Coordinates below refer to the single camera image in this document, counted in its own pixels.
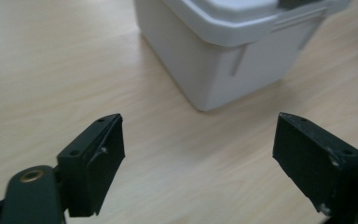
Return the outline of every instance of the light wood surface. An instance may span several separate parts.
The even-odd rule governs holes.
[[[358,0],[282,80],[202,113],[142,38],[129,0],[0,0],[0,200],[8,180],[121,113],[127,157],[101,214],[69,223],[319,223],[272,159],[280,111],[358,148]]]

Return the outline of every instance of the table surface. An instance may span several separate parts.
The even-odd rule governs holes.
[[[126,159],[101,214],[69,223],[319,223],[272,159],[280,111],[358,148],[358,0],[288,74],[195,110],[143,39],[129,0],[0,0],[0,200],[8,180],[120,113]]]

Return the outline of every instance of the container lid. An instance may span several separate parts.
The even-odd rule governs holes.
[[[276,20],[279,0],[164,0],[201,39],[226,47],[256,41]]]

